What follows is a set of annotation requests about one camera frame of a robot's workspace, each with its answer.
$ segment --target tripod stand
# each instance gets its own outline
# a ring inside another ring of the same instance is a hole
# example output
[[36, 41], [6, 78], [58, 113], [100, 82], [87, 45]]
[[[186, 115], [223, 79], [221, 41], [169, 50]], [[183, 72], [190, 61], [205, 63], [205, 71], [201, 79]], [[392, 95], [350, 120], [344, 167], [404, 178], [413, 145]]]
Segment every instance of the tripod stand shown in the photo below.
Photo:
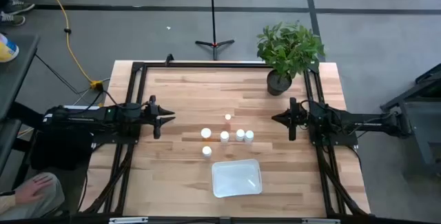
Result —
[[196, 41], [195, 43], [198, 45], [208, 45], [213, 50], [213, 60], [218, 60], [218, 48], [222, 45], [233, 44], [234, 40], [216, 42], [216, 22], [214, 20], [214, 0], [212, 0], [212, 18], [213, 18], [213, 43], [204, 42], [204, 41]]

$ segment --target person's arm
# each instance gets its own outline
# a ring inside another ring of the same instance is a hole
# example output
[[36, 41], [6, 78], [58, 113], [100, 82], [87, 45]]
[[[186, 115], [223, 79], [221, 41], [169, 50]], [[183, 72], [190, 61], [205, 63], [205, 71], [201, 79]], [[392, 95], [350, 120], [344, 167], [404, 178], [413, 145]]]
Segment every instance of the person's arm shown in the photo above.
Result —
[[31, 203], [39, 200], [43, 195], [38, 191], [53, 184], [52, 178], [37, 175], [20, 185], [15, 191], [0, 194], [0, 214], [8, 211], [11, 207], [20, 204]]
[[15, 206], [15, 192], [5, 192], [0, 194], [0, 214]]

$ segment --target person's hand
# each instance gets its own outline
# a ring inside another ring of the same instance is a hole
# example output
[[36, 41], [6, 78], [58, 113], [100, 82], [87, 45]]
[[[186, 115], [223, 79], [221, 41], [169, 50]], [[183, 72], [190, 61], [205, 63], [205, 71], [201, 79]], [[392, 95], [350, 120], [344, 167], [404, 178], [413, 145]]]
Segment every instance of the person's hand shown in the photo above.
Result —
[[15, 191], [15, 203], [26, 204], [39, 200], [43, 195], [37, 194], [37, 192], [53, 183], [52, 177], [35, 176]]

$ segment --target potted plant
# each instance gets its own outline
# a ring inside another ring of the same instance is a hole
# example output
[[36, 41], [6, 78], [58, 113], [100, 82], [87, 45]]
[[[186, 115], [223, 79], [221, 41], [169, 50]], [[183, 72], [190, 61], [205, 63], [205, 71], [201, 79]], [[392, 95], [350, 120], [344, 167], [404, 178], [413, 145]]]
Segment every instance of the potted plant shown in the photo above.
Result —
[[273, 68], [267, 77], [267, 89], [274, 96], [288, 90], [296, 74], [318, 63], [319, 54], [325, 55], [320, 38], [298, 22], [280, 22], [271, 29], [266, 26], [257, 38], [257, 56]]

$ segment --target black plant pot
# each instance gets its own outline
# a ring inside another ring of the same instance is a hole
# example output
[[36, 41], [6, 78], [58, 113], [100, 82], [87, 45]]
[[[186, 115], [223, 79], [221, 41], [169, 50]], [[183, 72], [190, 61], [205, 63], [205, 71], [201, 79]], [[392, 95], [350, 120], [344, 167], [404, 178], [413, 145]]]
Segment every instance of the black plant pot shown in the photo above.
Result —
[[289, 89], [292, 79], [289, 77], [280, 77], [277, 71], [272, 70], [267, 77], [268, 93], [278, 96]]

